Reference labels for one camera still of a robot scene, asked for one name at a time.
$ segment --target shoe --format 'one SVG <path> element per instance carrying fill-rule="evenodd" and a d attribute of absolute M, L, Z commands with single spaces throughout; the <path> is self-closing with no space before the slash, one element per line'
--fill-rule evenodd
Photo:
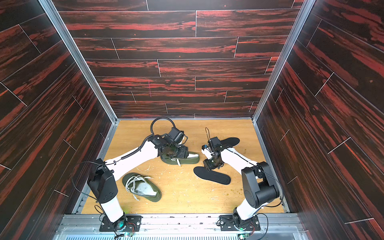
<path fill-rule="evenodd" d="M 161 199 L 160 189 L 148 179 L 151 177 L 141 176 L 138 173 L 128 173 L 122 178 L 122 183 L 125 189 L 133 193 L 133 197 L 137 199 L 137 196 L 145 197 L 149 201 L 158 202 Z"/>
<path fill-rule="evenodd" d="M 187 158 L 170 158 L 166 154 L 160 155 L 160 158 L 163 162 L 170 165 L 179 165 L 182 164 L 196 164 L 200 161 L 200 156 L 196 152 L 189 152 Z"/>

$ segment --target white shoelace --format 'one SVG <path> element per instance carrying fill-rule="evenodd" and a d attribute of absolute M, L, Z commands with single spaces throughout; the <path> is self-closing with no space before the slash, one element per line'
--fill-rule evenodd
<path fill-rule="evenodd" d="M 178 158 L 171 158 L 171 160 L 172 160 L 172 161 L 177 161 L 177 164 L 181 167 L 181 165 L 180 165 L 180 161 L 179 161 Z"/>
<path fill-rule="evenodd" d="M 133 197 L 137 200 L 137 201 L 140 201 L 136 196 L 135 194 L 137 194 L 137 192 L 135 191 L 135 188 L 136 188 L 136 181 L 144 181 L 145 183 L 148 183 L 145 179 L 147 178 L 151 178 L 151 177 L 142 177 L 141 175 L 137 175 L 137 176 L 132 176 L 130 177 L 128 180 L 127 180 L 127 183 L 125 184 L 125 189 L 128 191 L 128 192 L 131 192 L 133 193 Z M 133 183 L 133 186 L 131 188 L 128 187 L 129 184 Z"/>

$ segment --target black cable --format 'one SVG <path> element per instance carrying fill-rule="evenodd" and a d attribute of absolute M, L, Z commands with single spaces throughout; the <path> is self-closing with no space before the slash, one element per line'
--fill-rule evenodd
<path fill-rule="evenodd" d="M 279 206 L 280 204 L 283 203 L 283 199 L 284 199 L 284 191 L 283 191 L 283 187 L 282 187 L 282 185 L 280 184 L 279 180 L 277 180 L 276 178 L 272 177 L 271 175 L 269 175 L 268 173 L 264 172 L 264 171 L 261 170 L 261 169 L 260 169 L 260 171 L 262 171 L 264 174 L 266 174 L 266 175 L 270 176 L 271 178 L 273 178 L 274 180 L 276 180 L 277 183 L 280 185 L 280 188 L 281 188 L 281 200 L 280 200 L 280 203 L 277 204 L 277 205 L 275 205 L 275 206 L 267 206 L 267 205 L 266 205 L 265 207 L 277 207 L 277 206 Z"/>
<path fill-rule="evenodd" d="M 261 240 L 261 239 L 263 239 L 263 238 L 265 237 L 265 235 L 266 235 L 266 232 L 268 232 L 268 225 L 269 225 L 268 217 L 267 217 L 267 215 L 265 215 L 265 214 L 263 214 L 263 215 L 266 217 L 266 231 L 265 231 L 264 235 L 263 235 L 261 238 L 257 239 L 257 240 Z"/>
<path fill-rule="evenodd" d="M 168 121 L 170 121 L 170 122 L 172 123 L 173 127 L 176 127 L 175 123 L 174 123 L 170 118 L 159 117 L 159 118 L 156 118 L 155 120 L 153 120 L 153 122 L 151 123 L 151 127 L 150 127 L 150 129 L 151 129 L 151 133 L 152 133 L 152 135 L 155 135 L 155 134 L 153 133 L 153 124 L 155 124 L 155 122 L 156 122 L 157 120 L 159 120 L 159 119 L 167 119 Z"/>

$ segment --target aluminum frame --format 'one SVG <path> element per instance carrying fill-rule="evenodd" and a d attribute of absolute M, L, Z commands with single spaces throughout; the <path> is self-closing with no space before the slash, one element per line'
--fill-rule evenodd
<path fill-rule="evenodd" d="M 117 116 L 116 116 L 115 112 L 113 111 L 111 105 L 109 104 L 109 102 L 108 102 L 107 98 L 105 97 L 103 91 L 101 90 L 99 84 L 97 83 L 96 78 L 94 77 L 93 73 L 91 72 L 88 64 L 85 62 L 83 55 L 80 53 L 79 48 L 77 47 L 76 43 L 74 42 L 70 32 L 68 31 L 63 19 L 61 18 L 60 14 L 58 13 L 52 0 L 38 0 L 38 1 L 39 1 L 40 5 L 43 7 L 49 20 L 51 20 L 51 23 L 53 24 L 53 26 L 55 27 L 59 36 L 63 40 L 63 43 L 67 47 L 68 51 L 71 53 L 74 61 L 79 66 L 81 72 L 83 73 L 85 79 L 89 83 L 91 89 L 93 90 L 96 97 L 98 98 L 101 105 L 103 106 L 105 112 L 108 115 L 108 118 L 111 120 L 112 123 L 116 123 Z"/>

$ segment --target green shoe sole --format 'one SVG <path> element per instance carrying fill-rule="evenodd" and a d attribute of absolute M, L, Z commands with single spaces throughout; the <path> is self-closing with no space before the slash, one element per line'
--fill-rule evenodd
<path fill-rule="evenodd" d="M 160 156 L 161 160 L 169 165 L 177 165 L 177 161 L 174 161 L 167 157 L 167 155 L 162 154 Z M 190 158 L 179 158 L 180 164 L 196 164 L 200 162 L 200 156 L 197 154 L 196 157 L 190 157 Z"/>
<path fill-rule="evenodd" d="M 133 176 L 142 176 L 142 177 L 146 177 L 146 176 L 143 176 L 141 174 L 138 174 L 138 173 L 135 173 L 135 172 L 130 172 L 128 174 L 126 174 L 123 178 L 122 178 L 122 183 L 125 187 L 125 184 L 127 183 L 128 179 L 130 179 L 131 177 Z M 146 199 L 148 199 L 149 201 L 151 202 L 158 202 L 160 201 L 161 199 L 161 191 L 160 189 L 153 183 L 151 182 L 149 179 L 146 179 L 146 181 L 148 182 L 148 184 L 152 187 L 153 191 L 156 192 L 156 195 L 155 196 L 149 196 L 149 195 L 138 195 L 138 194 L 135 194 L 135 193 L 132 193 L 132 194 L 135 194 L 136 196 L 139 196 L 139 197 L 145 197 Z M 138 185 L 139 183 L 142 183 L 144 181 L 142 180 L 139 180 L 136 182 L 136 185 Z"/>

